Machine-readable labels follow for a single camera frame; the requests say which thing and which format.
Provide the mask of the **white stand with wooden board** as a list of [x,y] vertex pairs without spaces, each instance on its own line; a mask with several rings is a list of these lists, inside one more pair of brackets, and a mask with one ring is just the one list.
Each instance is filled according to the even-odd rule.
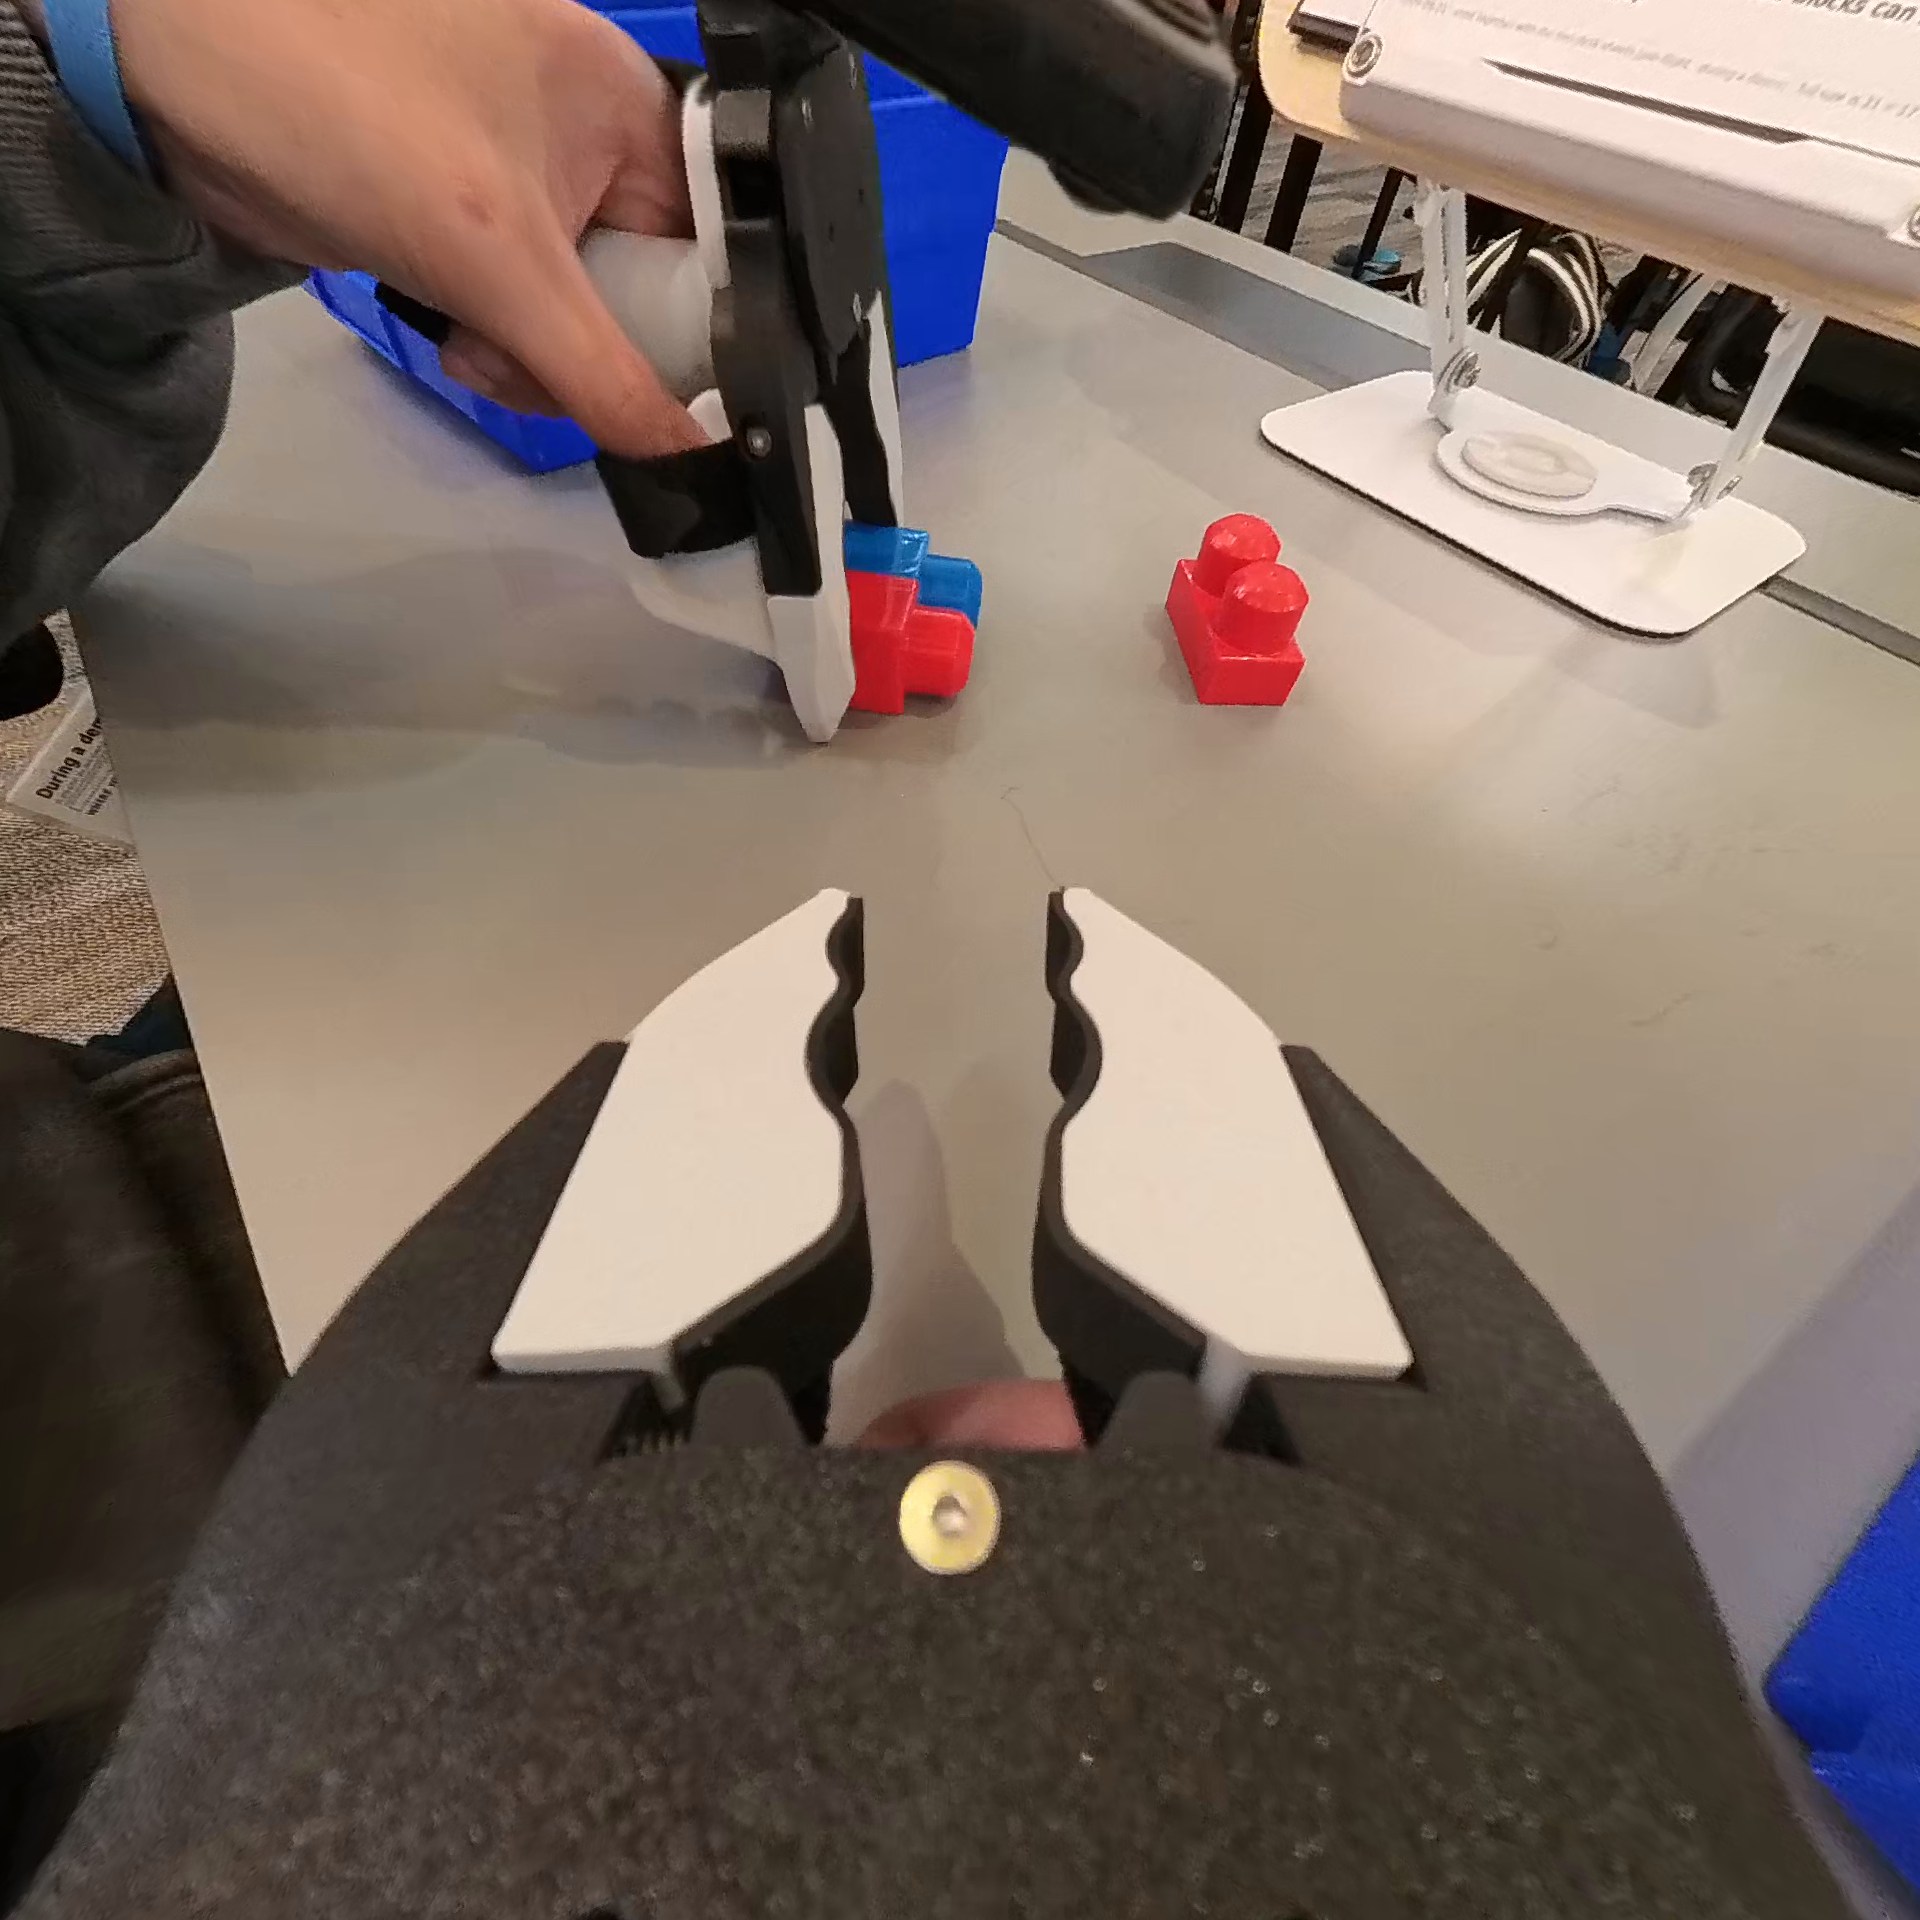
[[[1267,442],[1625,632],[1690,636],[1803,558],[1738,489],[1827,320],[1915,344],[1918,157],[1512,77],[1422,76],[1377,36],[1267,12],[1258,76],[1299,133],[1354,143],[1416,188],[1427,373],[1262,420]],[[1495,393],[1471,324],[1467,201],[1604,234],[1782,305],[1720,455],[1674,471]]]

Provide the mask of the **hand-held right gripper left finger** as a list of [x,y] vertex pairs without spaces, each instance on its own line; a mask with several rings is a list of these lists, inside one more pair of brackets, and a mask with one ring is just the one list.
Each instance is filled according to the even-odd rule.
[[828,887],[636,1024],[495,1338],[508,1378],[759,1370],[820,1441],[873,1302],[857,1128],[865,903]]

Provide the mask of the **red single-stud toy block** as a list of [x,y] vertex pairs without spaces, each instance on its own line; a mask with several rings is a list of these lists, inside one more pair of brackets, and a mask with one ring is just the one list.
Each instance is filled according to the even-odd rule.
[[969,684],[977,613],[926,599],[922,581],[848,570],[854,712],[897,714],[915,700],[948,701]]

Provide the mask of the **grey desk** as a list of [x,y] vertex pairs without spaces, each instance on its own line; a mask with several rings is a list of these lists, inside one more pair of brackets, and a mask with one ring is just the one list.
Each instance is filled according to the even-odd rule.
[[[1915,671],[1767,594],[1622,639],[1259,442],[1305,384],[1014,228],[908,484],[971,687],[810,746],[282,294],[80,602],[294,1386],[49,1904],[87,1916],[1915,1916],[1751,1685],[1914,1450]],[[1311,591],[1194,697],[1177,559]],[[866,904],[873,1319],[834,1430],[1048,1361],[1048,898],[1296,1062],[1416,1384],[1258,1454],[617,1454],[506,1305],[612,1040]]]

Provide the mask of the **person's left hand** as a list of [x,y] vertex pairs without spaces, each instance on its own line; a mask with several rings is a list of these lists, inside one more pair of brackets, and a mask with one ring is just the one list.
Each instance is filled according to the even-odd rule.
[[691,238],[681,101],[568,1],[132,1],[119,72],[212,228],[448,320],[443,369],[651,460],[706,432],[592,285],[595,226]]

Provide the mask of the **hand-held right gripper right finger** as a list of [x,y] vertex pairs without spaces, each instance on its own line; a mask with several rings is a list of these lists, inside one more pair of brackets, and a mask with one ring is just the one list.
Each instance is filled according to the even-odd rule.
[[1088,887],[1048,898],[1048,1124],[1031,1293],[1090,1448],[1142,1386],[1204,1440],[1274,1381],[1412,1386],[1391,1300],[1274,1024]]

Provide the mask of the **black white striped bag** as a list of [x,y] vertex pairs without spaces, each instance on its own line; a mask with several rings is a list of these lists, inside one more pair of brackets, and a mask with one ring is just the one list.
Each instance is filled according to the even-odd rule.
[[1585,365],[1614,289],[1600,244],[1568,228],[1542,228],[1527,249],[1522,238],[1516,228],[1473,250],[1471,324],[1555,364]]

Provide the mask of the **blue plastic storage bin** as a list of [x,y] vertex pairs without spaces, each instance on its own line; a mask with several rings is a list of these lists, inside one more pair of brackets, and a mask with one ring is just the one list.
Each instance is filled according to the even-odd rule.
[[1767,1670],[1769,1708],[1840,1812],[1918,1887],[1918,1466]]
[[[880,164],[890,326],[902,367],[971,348],[1009,142],[872,52],[863,55]],[[312,272],[306,292],[378,358],[529,472],[592,460],[568,418],[529,416],[468,390],[441,352],[396,317],[366,272]]]

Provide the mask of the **person's right hand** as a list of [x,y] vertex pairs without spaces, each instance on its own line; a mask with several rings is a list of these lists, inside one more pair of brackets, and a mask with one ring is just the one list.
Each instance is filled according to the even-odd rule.
[[959,1455],[982,1448],[1076,1450],[1087,1436],[1065,1383],[999,1378],[905,1398],[873,1416],[856,1441],[863,1448]]

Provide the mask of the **blue single-stud toy block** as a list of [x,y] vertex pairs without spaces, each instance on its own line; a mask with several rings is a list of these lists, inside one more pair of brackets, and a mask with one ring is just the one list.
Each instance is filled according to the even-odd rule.
[[959,613],[971,625],[982,618],[984,575],[979,564],[935,552],[928,533],[922,528],[850,518],[843,528],[843,559],[848,573],[859,570],[913,582],[924,608]]

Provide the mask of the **printed paper sheet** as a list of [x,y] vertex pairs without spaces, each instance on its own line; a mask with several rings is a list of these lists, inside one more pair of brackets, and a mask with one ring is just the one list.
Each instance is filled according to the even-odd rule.
[[132,845],[119,798],[106,724],[91,695],[64,709],[38,753],[6,796],[15,810],[78,832],[98,842]]

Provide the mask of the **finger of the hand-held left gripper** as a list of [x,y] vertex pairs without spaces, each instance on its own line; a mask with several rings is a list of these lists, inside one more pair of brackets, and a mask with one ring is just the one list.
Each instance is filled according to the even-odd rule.
[[841,727],[857,685],[843,554],[848,502],[843,456],[826,409],[807,407],[804,430],[820,589],[769,594],[755,538],[702,554],[631,558],[630,581],[633,596],[666,625],[774,661],[804,736],[826,743]]
[[884,289],[866,304],[856,338],[838,361],[838,442],[848,516],[866,525],[904,525],[905,456]]

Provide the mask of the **red two-stud toy block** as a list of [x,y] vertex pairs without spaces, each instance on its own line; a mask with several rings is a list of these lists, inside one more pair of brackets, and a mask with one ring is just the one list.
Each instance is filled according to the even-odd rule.
[[1166,594],[1194,697],[1210,706],[1282,709],[1305,671],[1308,606],[1308,584],[1282,559],[1282,538],[1267,518],[1214,518],[1195,552],[1177,559]]

